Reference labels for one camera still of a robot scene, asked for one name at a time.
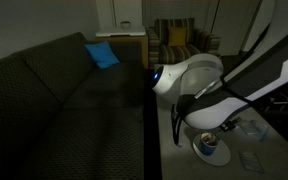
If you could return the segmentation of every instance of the blue pillow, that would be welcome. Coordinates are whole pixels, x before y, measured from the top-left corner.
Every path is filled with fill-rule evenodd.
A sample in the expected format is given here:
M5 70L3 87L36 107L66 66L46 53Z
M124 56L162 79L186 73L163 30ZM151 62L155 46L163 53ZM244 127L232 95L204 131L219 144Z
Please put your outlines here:
M104 69L112 66L113 64L119 63L119 60L112 52L108 42L86 44L84 46L100 69Z

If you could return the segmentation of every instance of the gray fabric upholstery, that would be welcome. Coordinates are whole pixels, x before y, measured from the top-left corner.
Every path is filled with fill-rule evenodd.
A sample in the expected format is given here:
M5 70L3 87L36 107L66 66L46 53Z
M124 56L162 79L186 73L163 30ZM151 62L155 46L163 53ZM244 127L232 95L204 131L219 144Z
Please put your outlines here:
M120 63L93 70L64 108L132 107L143 103L140 63Z
M0 60L0 175L9 174L60 109L60 103L16 56Z
M20 54L28 66L62 103L94 66L81 33L42 44Z
M0 179L144 179L140 45L114 43L121 63L98 69L85 43L0 60Z
M143 179L141 108L62 111L16 179Z
M198 53L200 51L192 44L187 44L186 46L161 45L158 63L177 64Z
M142 48L138 41L110 42L110 47L121 62L141 62Z

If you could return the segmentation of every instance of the cup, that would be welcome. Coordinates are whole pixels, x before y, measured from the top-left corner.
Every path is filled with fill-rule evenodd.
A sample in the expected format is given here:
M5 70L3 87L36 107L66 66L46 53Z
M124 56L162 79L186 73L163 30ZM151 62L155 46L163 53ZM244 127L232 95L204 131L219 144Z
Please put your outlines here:
M213 154L218 144L218 138L212 133L201 134L200 143L198 149L206 156Z

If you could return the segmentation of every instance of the yellow cushion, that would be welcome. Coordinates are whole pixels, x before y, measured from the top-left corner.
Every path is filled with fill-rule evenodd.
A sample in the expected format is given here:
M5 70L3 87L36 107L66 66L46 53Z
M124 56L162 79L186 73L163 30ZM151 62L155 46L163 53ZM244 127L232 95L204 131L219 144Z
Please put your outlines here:
M168 45L185 46L186 31L184 27L168 27Z

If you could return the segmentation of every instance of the white table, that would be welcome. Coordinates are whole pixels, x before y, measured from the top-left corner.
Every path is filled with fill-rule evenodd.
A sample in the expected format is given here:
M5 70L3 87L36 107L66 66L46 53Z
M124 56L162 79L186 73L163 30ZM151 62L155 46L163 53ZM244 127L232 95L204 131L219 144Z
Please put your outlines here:
M145 36L146 30L144 26L134 26L128 29L120 27L106 27L95 33L96 37L112 37L112 36Z
M183 122L179 137L179 144L182 147L179 148L174 144L170 110L171 104L157 95L163 179L288 179L288 142L271 126L269 126L267 137L263 142L259 142L252 136L247 136L240 128L221 134L220 137L230 149L231 159L223 166L214 166L202 160L193 149L192 141L202 131L193 129ZM254 119L266 123L253 108L248 108L233 118L237 116L244 120ZM256 153L265 172L258 173L245 170L238 151Z

